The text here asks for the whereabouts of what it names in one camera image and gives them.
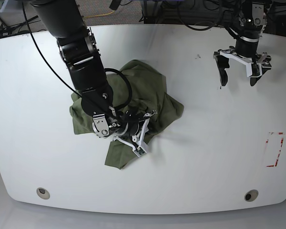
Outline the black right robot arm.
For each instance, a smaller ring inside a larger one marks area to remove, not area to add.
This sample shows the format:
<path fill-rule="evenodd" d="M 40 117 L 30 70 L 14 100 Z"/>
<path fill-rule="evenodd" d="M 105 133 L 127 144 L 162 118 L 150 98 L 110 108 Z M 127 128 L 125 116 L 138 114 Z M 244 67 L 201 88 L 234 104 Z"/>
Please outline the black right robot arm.
<path fill-rule="evenodd" d="M 73 0 L 31 0 L 30 5 L 56 38 L 60 56 L 69 70 L 74 88 L 81 99 L 83 111 L 92 117 L 94 133 L 101 138 L 129 146 L 137 157 L 149 151 L 144 141 L 150 118 L 156 113 L 138 113 L 137 109 L 122 112 L 131 101 L 133 91 L 126 76 L 112 68 L 104 68 L 94 34 L 85 25 Z M 128 90 L 126 101 L 113 105 L 113 90 L 106 73 L 122 78 Z"/>

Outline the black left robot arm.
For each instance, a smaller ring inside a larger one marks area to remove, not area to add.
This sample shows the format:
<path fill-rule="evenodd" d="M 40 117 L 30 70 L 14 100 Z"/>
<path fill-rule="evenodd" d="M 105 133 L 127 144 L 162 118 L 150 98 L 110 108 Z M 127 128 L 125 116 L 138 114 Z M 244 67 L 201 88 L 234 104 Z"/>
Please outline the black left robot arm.
<path fill-rule="evenodd" d="M 259 39 L 267 25 L 266 15 L 272 6 L 271 0 L 244 0 L 237 4 L 238 11 L 232 21 L 225 26 L 235 39 L 235 46 L 214 52 L 214 59 L 220 75 L 220 83 L 226 86 L 230 67 L 229 61 L 235 60 L 245 66 L 250 85 L 254 86 L 261 77 L 272 69 L 271 56 L 266 52 L 257 53 Z"/>

